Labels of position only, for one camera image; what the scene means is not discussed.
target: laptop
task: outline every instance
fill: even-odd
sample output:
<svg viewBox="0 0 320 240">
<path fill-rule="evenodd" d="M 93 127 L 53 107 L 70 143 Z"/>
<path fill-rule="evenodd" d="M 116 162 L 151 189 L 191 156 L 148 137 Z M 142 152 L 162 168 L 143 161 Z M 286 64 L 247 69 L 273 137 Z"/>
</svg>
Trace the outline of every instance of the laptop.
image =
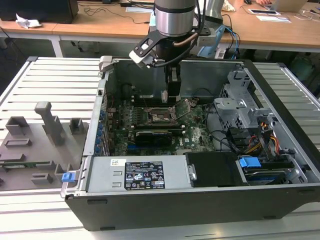
<svg viewBox="0 0 320 240">
<path fill-rule="evenodd" d="M 273 4 L 265 5 L 266 9 L 278 12 L 297 13 L 308 0 L 275 0 Z"/>
</svg>

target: wooden desk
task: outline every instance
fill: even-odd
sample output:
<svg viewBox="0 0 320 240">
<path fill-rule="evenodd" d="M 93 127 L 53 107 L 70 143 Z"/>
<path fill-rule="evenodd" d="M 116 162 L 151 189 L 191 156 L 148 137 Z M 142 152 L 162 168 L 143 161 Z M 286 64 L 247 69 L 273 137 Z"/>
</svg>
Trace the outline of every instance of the wooden desk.
<svg viewBox="0 0 320 240">
<path fill-rule="evenodd" d="M 294 17 L 294 13 L 286 13 L 292 23 L 260 21 L 255 15 L 248 14 L 244 8 L 262 9 L 253 3 L 245 5 L 243 0 L 229 0 L 236 8 L 236 12 L 225 12 L 230 15 L 233 30 L 240 35 L 242 49 L 262 49 L 293 52 L 318 52 L 320 53 L 320 22 L 300 20 Z M 100 7 L 107 8 L 113 13 L 132 17 L 137 23 L 147 22 L 149 13 L 126 12 L 126 8 L 119 5 L 102 5 L 101 2 L 80 1 L 81 5 L 92 9 Z M 306 3 L 306 10 L 319 6 L 317 3 Z M 50 40 L 56 57 L 63 57 L 60 42 L 66 41 L 91 41 L 91 42 L 116 42 L 116 43 L 138 43 L 140 39 L 148 34 L 148 24 L 135 24 L 130 18 L 112 14 L 107 10 L 88 16 L 84 9 L 79 6 L 78 16 L 73 24 L 43 23 L 43 27 L 24 29 L 14 21 L 0 21 L 0 26 L 12 38 L 46 39 Z M 223 17 L 225 25 L 229 26 L 227 16 Z M 0 31 L 0 37 L 6 35 Z M 225 33 L 220 41 L 220 50 L 226 49 L 231 42 L 229 34 Z"/>
<path fill-rule="evenodd" d="M 295 13 L 292 12 L 284 14 L 291 23 L 260 21 L 256 15 L 245 12 L 245 10 L 249 12 L 248 9 L 263 9 L 260 5 L 255 2 L 252 2 L 252 5 L 245 5 L 243 0 L 229 0 L 229 2 L 235 7 L 236 12 L 223 11 L 222 14 L 230 15 L 233 30 L 241 38 L 240 48 L 320 52 L 320 22 L 300 20 L 294 17 Z M 319 12 L 315 6 L 320 7 L 320 4 L 308 2 L 303 9 Z M 228 16 L 223 17 L 223 23 L 230 26 Z M 220 42 L 220 45 L 227 46 L 226 43 L 231 42 L 230 34 L 225 33 Z"/>
<path fill-rule="evenodd" d="M 52 31 L 57 25 L 53 22 L 41 22 L 42 26 L 32 27 L 29 29 L 19 26 L 15 21 L 2 21 L 0 20 L 0 26 L 6 33 L 22 33 L 22 34 L 53 34 Z"/>
<path fill-rule="evenodd" d="M 148 34 L 149 25 L 144 22 L 149 22 L 149 13 L 126 12 L 125 7 L 102 5 L 101 2 L 79 3 L 82 5 L 100 4 L 102 10 L 89 16 L 88 14 L 91 15 L 93 12 L 87 12 L 88 14 L 86 14 L 84 11 L 89 6 L 79 5 L 78 15 L 72 24 L 57 24 L 52 31 L 54 35 L 142 39 Z M 90 8 L 98 9 L 100 8 L 98 5 L 90 6 Z"/>
</svg>

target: aluminum extrusion table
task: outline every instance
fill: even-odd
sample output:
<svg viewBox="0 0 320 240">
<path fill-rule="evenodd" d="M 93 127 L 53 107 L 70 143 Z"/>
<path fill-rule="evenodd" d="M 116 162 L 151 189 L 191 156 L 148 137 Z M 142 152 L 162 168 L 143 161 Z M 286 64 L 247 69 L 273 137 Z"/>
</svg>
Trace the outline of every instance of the aluminum extrusion table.
<svg viewBox="0 0 320 240">
<path fill-rule="evenodd" d="M 11 116 L 41 123 L 33 109 L 51 101 L 61 122 L 90 122 L 98 86 L 99 59 L 39 57 L 27 61 L 0 97 L 0 140 Z M 256 63 L 276 94 L 320 148 L 320 103 L 285 67 Z M 314 240 L 320 238 L 320 203 L 306 204 L 279 220 L 261 220 L 115 231 L 86 231 L 60 197 L 60 189 L 0 192 L 0 239 L 225 239 Z"/>
</svg>

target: person's hand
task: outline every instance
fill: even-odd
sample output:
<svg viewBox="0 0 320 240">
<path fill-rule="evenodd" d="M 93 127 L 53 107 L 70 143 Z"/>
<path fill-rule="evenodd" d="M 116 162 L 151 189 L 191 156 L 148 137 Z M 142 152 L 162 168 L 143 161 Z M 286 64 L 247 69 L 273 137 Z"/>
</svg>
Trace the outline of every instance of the person's hand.
<svg viewBox="0 0 320 240">
<path fill-rule="evenodd" d="M 255 0 L 257 4 L 266 5 L 271 4 L 270 0 Z"/>
</svg>

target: warning label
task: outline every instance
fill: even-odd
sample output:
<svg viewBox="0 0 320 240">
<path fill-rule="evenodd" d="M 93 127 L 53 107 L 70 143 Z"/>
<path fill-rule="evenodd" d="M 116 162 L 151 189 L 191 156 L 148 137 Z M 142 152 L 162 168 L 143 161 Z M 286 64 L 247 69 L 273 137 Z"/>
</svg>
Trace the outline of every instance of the warning label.
<svg viewBox="0 0 320 240">
<path fill-rule="evenodd" d="M 124 177 L 124 188 L 126 190 L 165 188 L 162 161 L 126 162 Z"/>
</svg>

